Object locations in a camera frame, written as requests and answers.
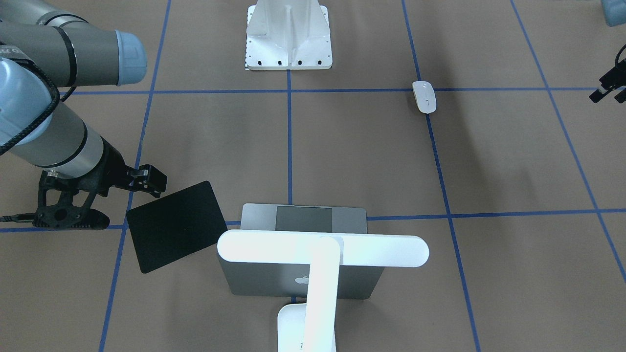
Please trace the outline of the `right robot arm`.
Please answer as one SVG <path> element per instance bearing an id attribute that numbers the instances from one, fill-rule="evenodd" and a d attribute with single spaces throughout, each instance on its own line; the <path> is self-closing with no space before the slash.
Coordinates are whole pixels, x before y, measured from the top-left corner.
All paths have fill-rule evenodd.
<path id="1" fill-rule="evenodd" d="M 158 198 L 166 176 L 134 168 L 65 101 L 78 87 L 141 82 L 147 53 L 132 33 L 105 30 L 44 0 L 1 2 L 1 153 L 40 168 L 43 184 L 106 196 Z"/>

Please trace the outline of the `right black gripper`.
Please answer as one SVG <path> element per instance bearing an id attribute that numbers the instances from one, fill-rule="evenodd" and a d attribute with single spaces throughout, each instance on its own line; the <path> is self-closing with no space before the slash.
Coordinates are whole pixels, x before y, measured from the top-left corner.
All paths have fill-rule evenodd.
<path id="1" fill-rule="evenodd" d="M 153 165 L 134 169 L 126 164 L 114 147 L 104 147 L 100 162 L 91 172 L 91 189 L 107 194 L 111 187 L 130 192 L 144 192 L 160 198 L 166 191 L 168 176 Z"/>

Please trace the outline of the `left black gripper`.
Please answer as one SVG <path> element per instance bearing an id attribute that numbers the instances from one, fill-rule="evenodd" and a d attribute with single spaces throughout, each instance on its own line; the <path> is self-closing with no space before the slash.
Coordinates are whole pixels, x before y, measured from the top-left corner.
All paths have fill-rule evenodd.
<path id="1" fill-rule="evenodd" d="M 625 79 L 626 79 L 626 69 L 625 63 L 621 60 L 621 55 L 624 53 L 626 45 L 622 46 L 617 52 L 614 60 L 613 67 L 609 69 L 600 79 L 600 87 L 598 87 L 592 94 L 590 94 L 589 98 L 593 103 L 597 103 L 608 96 L 609 93 L 614 91 L 618 91 L 614 96 L 614 99 L 618 103 L 626 102 L 626 93 L 625 93 Z"/>

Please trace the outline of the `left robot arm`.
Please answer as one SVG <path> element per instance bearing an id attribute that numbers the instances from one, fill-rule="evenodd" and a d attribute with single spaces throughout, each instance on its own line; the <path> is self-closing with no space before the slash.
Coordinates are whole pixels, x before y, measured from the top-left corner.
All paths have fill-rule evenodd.
<path id="1" fill-rule="evenodd" d="M 624 0 L 602 0 L 604 20 L 610 27 L 622 26 L 626 22 L 626 2 Z M 626 86 L 626 61 L 625 48 L 622 46 L 613 60 L 611 67 L 601 78 L 599 86 L 589 98 L 593 103 L 598 103 L 609 93 L 617 91 Z"/>

